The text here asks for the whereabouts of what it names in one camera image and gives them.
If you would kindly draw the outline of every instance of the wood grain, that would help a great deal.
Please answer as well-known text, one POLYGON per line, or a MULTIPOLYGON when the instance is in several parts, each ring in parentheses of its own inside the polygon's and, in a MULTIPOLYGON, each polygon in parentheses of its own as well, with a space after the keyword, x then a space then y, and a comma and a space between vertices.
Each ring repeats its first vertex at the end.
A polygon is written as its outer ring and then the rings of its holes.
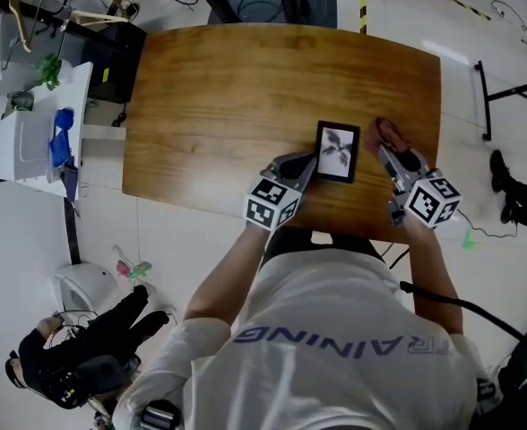
MULTIPOLYGON (((128 112, 123 191, 241 216, 259 171, 312 151, 320 120, 363 135, 384 116, 434 166, 440 104, 438 57, 384 39, 283 24, 150 35, 128 112)), ((404 242, 387 218, 391 195, 361 147, 355 182, 312 181, 292 224, 404 242)))

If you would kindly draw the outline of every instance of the framed picture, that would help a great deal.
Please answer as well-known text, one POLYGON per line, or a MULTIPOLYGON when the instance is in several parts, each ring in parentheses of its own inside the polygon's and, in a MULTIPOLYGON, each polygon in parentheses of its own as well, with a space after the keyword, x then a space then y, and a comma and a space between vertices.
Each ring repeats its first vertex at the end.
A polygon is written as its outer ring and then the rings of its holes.
POLYGON ((317 124, 317 176, 336 182, 353 183, 360 130, 355 125, 320 121, 317 124))

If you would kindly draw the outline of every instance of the white appliance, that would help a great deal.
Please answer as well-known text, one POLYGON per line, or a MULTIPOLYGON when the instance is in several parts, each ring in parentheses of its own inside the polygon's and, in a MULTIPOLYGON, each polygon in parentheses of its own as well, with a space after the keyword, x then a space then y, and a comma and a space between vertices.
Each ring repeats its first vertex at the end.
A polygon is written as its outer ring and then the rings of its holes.
POLYGON ((0 178, 46 176, 54 113, 15 110, 0 121, 0 178))
POLYGON ((90 311, 103 314, 120 300, 114 276, 90 262, 60 268, 55 272, 52 284, 59 312, 90 311))

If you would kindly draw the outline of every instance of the white box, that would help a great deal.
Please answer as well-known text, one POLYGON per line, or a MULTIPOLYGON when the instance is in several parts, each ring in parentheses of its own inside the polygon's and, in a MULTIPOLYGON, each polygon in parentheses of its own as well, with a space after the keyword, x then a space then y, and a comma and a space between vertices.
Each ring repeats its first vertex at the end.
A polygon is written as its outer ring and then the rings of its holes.
POLYGON ((0 178, 46 176, 54 114, 15 110, 0 121, 0 178))
POLYGON ((443 176, 423 178, 415 182, 405 210, 433 228, 448 221, 461 201, 462 196, 443 176))
POLYGON ((257 226, 274 231, 298 211, 301 193, 260 176, 244 199, 243 217, 257 226))

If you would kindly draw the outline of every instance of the person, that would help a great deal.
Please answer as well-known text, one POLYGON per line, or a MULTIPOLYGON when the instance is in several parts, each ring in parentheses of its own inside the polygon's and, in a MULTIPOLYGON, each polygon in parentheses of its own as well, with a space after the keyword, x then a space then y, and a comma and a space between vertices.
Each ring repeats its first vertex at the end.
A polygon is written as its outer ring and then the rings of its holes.
POLYGON ((527 185, 515 180, 506 166, 500 150, 490 155, 491 185, 495 193, 505 193, 505 207, 500 220, 503 223, 513 221, 527 227, 527 185))
MULTIPOLYGON (((403 225, 413 284, 456 297, 434 231, 403 225)), ((157 400, 194 429, 460 429, 500 401, 462 309, 417 295, 405 308, 367 239, 317 245, 287 226, 265 249, 269 234, 247 224, 120 398, 116 430, 141 428, 157 400)))
POLYGON ((43 378, 61 368, 74 369, 80 363, 102 355, 111 355, 124 366, 143 342, 168 323, 168 314, 155 311, 134 324, 147 304, 146 287, 137 286, 114 308, 90 321, 88 328, 50 348, 44 346, 48 338, 63 326, 64 319, 56 314, 41 320, 21 341, 18 355, 11 352, 4 365, 6 375, 16 387, 45 395, 43 378))

